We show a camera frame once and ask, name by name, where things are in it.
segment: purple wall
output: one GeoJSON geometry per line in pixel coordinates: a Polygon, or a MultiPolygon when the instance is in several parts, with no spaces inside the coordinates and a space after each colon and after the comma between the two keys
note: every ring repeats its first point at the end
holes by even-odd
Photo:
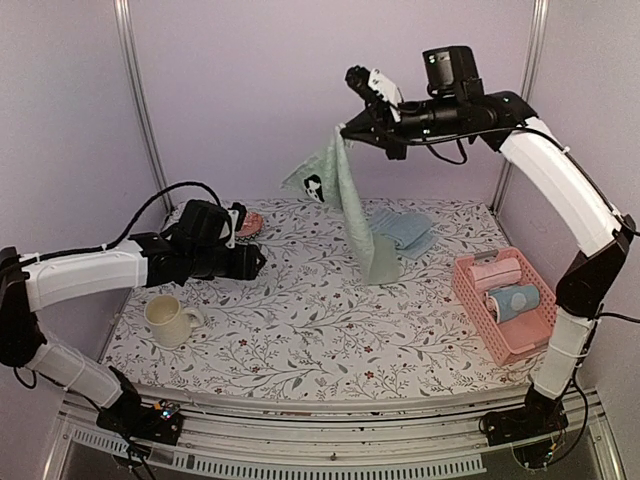
{"type": "MultiPolygon", "coordinates": [[[[197,178],[226,198],[264,198],[286,195],[281,180],[326,144],[334,125],[360,112],[344,83],[355,64],[380,68],[407,99],[420,99],[422,51],[467,44],[487,91],[517,91],[533,2],[140,0],[131,8],[169,180],[197,178]]],[[[464,168],[426,149],[389,162],[358,145],[354,178],[363,197],[490,201],[501,159],[480,143],[464,168]]]]}
{"type": "MultiPolygon", "coordinates": [[[[533,107],[614,204],[640,220],[640,4],[551,2],[533,107]]],[[[553,285],[576,253],[560,217],[519,172],[503,225],[553,285]]],[[[640,245],[607,297],[607,310],[640,316],[640,245]]],[[[640,478],[640,328],[604,319],[586,364],[612,424],[628,478],[640,478]]]]}
{"type": "MultiPolygon", "coordinates": [[[[0,246],[52,251],[112,240],[154,192],[112,2],[0,3],[0,246]]],[[[155,228],[159,209],[140,228],[155,228]]],[[[95,356],[123,300],[111,292],[40,314],[95,356]]],[[[0,368],[0,478],[42,477],[62,392],[0,368]]]]}

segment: cable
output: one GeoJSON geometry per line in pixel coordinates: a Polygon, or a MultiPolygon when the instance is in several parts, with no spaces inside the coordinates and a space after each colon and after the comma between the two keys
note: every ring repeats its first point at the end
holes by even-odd
{"type": "Polygon", "coordinates": [[[578,432],[578,436],[573,441],[571,446],[567,450],[565,450],[561,456],[551,460],[547,464],[547,467],[551,465],[555,465],[561,460],[564,460],[565,458],[567,458],[567,456],[578,446],[578,443],[580,443],[580,440],[582,439],[582,436],[584,435],[584,432],[587,429],[587,423],[589,421],[589,400],[587,400],[587,396],[582,391],[582,388],[580,388],[580,385],[578,385],[578,381],[576,380],[577,373],[578,373],[578,369],[575,369],[573,371],[573,375],[571,376],[571,381],[573,382],[573,386],[576,388],[576,390],[582,397],[582,401],[584,402],[584,420],[582,421],[582,428],[580,428],[580,432],[578,432]]]}
{"type": "Polygon", "coordinates": [[[32,382],[31,385],[29,385],[27,382],[25,382],[22,379],[22,377],[18,373],[18,369],[16,367],[13,367],[13,375],[16,377],[18,382],[20,382],[20,385],[22,385],[24,388],[26,388],[28,390],[33,390],[34,388],[36,388],[38,386],[38,377],[36,377],[36,372],[34,372],[33,370],[31,370],[31,375],[33,375],[33,382],[32,382]]]}
{"type": "Polygon", "coordinates": [[[602,318],[602,317],[619,318],[620,320],[625,320],[627,322],[640,324],[640,318],[629,317],[628,315],[623,315],[621,313],[602,312],[602,313],[599,313],[596,318],[602,318]]]}
{"type": "MultiPolygon", "coordinates": [[[[35,383],[36,383],[36,382],[35,382],[35,379],[36,379],[37,377],[36,377],[36,374],[35,374],[35,372],[34,372],[34,371],[32,371],[33,376],[34,376],[34,385],[33,385],[33,387],[32,387],[32,386],[30,386],[30,385],[28,385],[28,384],[26,384],[26,383],[25,383],[25,382],[24,382],[24,381],[19,377],[19,375],[18,375],[18,373],[17,373],[17,369],[16,369],[16,368],[14,368],[14,369],[13,369],[13,371],[14,371],[14,374],[16,375],[16,378],[18,379],[18,381],[19,381],[22,385],[24,385],[26,388],[29,388],[30,390],[31,390],[31,389],[33,389],[33,388],[35,388],[35,383]]],[[[48,376],[43,375],[42,373],[41,373],[40,375],[41,375],[43,378],[45,378],[46,380],[48,380],[48,381],[50,381],[51,383],[53,383],[54,385],[62,386],[62,385],[60,385],[58,382],[56,382],[54,379],[49,378],[48,376]]],[[[80,393],[80,392],[77,392],[77,391],[75,391],[75,390],[74,390],[74,392],[75,392],[76,394],[80,395],[82,398],[84,398],[87,402],[89,402],[89,403],[91,404],[91,406],[92,406],[92,407],[93,407],[93,408],[98,412],[98,414],[102,413],[102,410],[103,410],[103,409],[102,409],[102,407],[100,407],[96,402],[94,402],[92,399],[90,399],[89,397],[87,397],[86,395],[84,395],[84,394],[82,394],[82,393],[80,393]]],[[[129,436],[129,435],[125,435],[125,434],[123,434],[123,433],[119,433],[119,435],[122,437],[122,439],[127,443],[128,447],[129,447],[129,448],[127,448],[127,456],[129,457],[129,471],[130,471],[131,473],[133,473],[133,475],[136,477],[136,479],[137,479],[137,480],[144,480],[144,479],[142,478],[142,476],[141,476],[141,475],[136,471],[137,466],[134,466],[134,465],[133,465],[133,457],[132,457],[132,453],[134,453],[134,454],[136,455],[136,457],[140,460],[140,463],[142,464],[143,468],[146,470],[147,475],[149,475],[149,478],[150,478],[151,480],[157,480],[157,479],[156,479],[156,476],[154,475],[153,471],[151,470],[151,467],[149,467],[149,464],[148,464],[148,463],[147,463],[147,461],[145,460],[145,458],[144,458],[144,453],[145,453],[145,452],[140,448],[140,446],[139,446],[136,442],[134,442],[133,440],[131,440],[131,438],[130,438],[130,436],[129,436]]]]}
{"type": "Polygon", "coordinates": [[[0,279],[4,278],[6,275],[8,275],[9,273],[11,273],[11,272],[13,272],[15,270],[20,270],[20,269],[22,269],[24,267],[27,267],[29,265],[33,265],[34,263],[37,263],[39,261],[42,262],[42,261],[46,261],[46,260],[51,260],[53,258],[66,257],[66,256],[69,256],[69,255],[81,255],[81,254],[87,254],[87,253],[99,253],[99,252],[102,252],[104,250],[112,250],[112,249],[114,249],[115,247],[118,246],[118,244],[120,242],[122,242],[125,238],[127,238],[129,233],[131,232],[131,229],[135,226],[135,224],[138,222],[138,220],[140,219],[142,214],[147,210],[147,208],[149,208],[151,206],[151,204],[153,202],[155,202],[157,199],[159,199],[160,197],[162,197],[166,193],[169,193],[172,190],[176,190],[176,189],[182,188],[182,187],[199,187],[199,188],[202,188],[202,189],[206,190],[207,193],[209,193],[209,195],[211,195],[213,197],[213,199],[218,204],[218,206],[220,206],[220,207],[222,206],[222,204],[220,203],[220,198],[218,198],[218,195],[216,194],[216,192],[214,192],[213,189],[211,187],[209,187],[205,183],[195,182],[195,181],[186,181],[186,182],[174,183],[173,185],[169,185],[168,187],[163,188],[162,190],[157,192],[155,195],[152,195],[146,202],[144,202],[144,204],[138,209],[138,211],[131,218],[131,220],[129,221],[129,223],[127,224],[125,229],[122,231],[122,233],[115,240],[113,240],[112,242],[107,243],[104,247],[103,246],[96,246],[96,247],[85,247],[85,248],[74,248],[74,249],[69,249],[69,250],[60,250],[60,251],[57,251],[57,252],[45,253],[43,255],[40,255],[39,257],[33,257],[33,258],[28,259],[28,260],[22,260],[21,262],[14,263],[13,265],[10,265],[10,266],[2,269],[0,271],[0,279]]]}
{"type": "MultiPolygon", "coordinates": [[[[378,132],[380,135],[386,136],[388,139],[393,140],[394,142],[400,143],[402,145],[407,145],[407,146],[417,146],[417,147],[419,147],[419,146],[438,145],[440,143],[451,142],[453,140],[463,140],[465,138],[476,137],[476,136],[479,136],[479,135],[485,135],[485,134],[489,134],[489,133],[501,133],[501,132],[502,133],[508,133],[508,132],[514,132],[514,131],[521,131],[521,132],[532,133],[534,135],[538,135],[539,137],[542,137],[545,140],[547,140],[548,142],[550,142],[558,150],[560,150],[564,154],[564,156],[567,157],[567,159],[573,164],[573,166],[576,167],[578,169],[578,171],[584,176],[584,178],[591,185],[591,187],[593,187],[593,189],[596,191],[598,196],[602,199],[602,201],[607,206],[607,208],[612,213],[615,212],[615,208],[613,207],[612,203],[609,201],[607,196],[600,189],[600,187],[598,187],[596,182],[589,176],[589,174],[584,170],[584,168],[582,168],[582,166],[578,163],[578,161],[555,138],[551,137],[550,135],[547,135],[544,132],[541,132],[541,131],[536,130],[534,128],[529,128],[529,127],[526,127],[526,126],[518,125],[518,126],[515,126],[515,127],[489,128],[489,129],[486,129],[486,130],[480,130],[480,131],[473,132],[473,133],[464,133],[464,134],[460,134],[460,135],[447,135],[446,137],[434,138],[432,140],[407,140],[406,138],[402,138],[399,135],[396,135],[394,133],[388,132],[384,128],[384,126],[381,125],[380,121],[376,118],[375,112],[372,111],[370,104],[366,104],[365,103],[365,110],[367,111],[367,113],[369,114],[369,117],[373,121],[373,128],[374,128],[374,130],[376,132],[378,132]]],[[[616,219],[623,226],[625,226],[627,229],[631,230],[634,235],[640,236],[640,232],[637,232],[637,231],[633,230],[632,228],[629,228],[629,226],[626,225],[626,223],[622,219],[619,218],[619,215],[616,215],[616,219]]]]}
{"type": "Polygon", "coordinates": [[[458,151],[462,156],[462,161],[460,162],[456,162],[455,160],[451,160],[450,158],[440,155],[432,145],[427,145],[426,147],[431,152],[431,154],[434,157],[436,157],[438,160],[442,160],[443,162],[450,163],[451,165],[464,165],[465,163],[467,163],[467,160],[469,160],[469,157],[467,156],[467,152],[464,150],[464,146],[462,145],[461,140],[456,140],[456,145],[458,146],[458,151]]]}

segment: printed face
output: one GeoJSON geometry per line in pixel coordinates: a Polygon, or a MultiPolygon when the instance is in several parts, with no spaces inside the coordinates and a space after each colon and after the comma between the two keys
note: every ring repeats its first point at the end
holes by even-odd
{"type": "Polygon", "coordinates": [[[318,175],[311,175],[304,180],[305,192],[316,202],[324,203],[322,195],[322,182],[318,175]]]}

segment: plastic basket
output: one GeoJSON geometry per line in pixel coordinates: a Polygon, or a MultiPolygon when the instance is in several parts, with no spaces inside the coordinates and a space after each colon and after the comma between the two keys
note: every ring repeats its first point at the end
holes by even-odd
{"type": "Polygon", "coordinates": [[[480,332],[482,340],[498,365],[522,360],[542,349],[556,322],[556,297],[517,248],[509,247],[455,261],[453,290],[480,332]],[[516,258],[522,268],[519,285],[533,284],[540,291],[540,305],[501,324],[487,310],[481,293],[476,292],[469,277],[469,267],[505,258],[516,258]]]}

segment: green cloth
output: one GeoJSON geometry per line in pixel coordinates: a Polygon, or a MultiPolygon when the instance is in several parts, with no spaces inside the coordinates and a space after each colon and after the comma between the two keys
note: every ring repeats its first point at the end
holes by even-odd
{"type": "Polygon", "coordinates": [[[342,210],[349,243],[360,264],[365,284],[396,282],[400,267],[395,244],[382,235],[372,233],[369,228],[351,178],[345,141],[340,130],[341,126],[337,126],[329,145],[296,168],[282,182],[282,188],[306,193],[316,201],[342,210]]]}

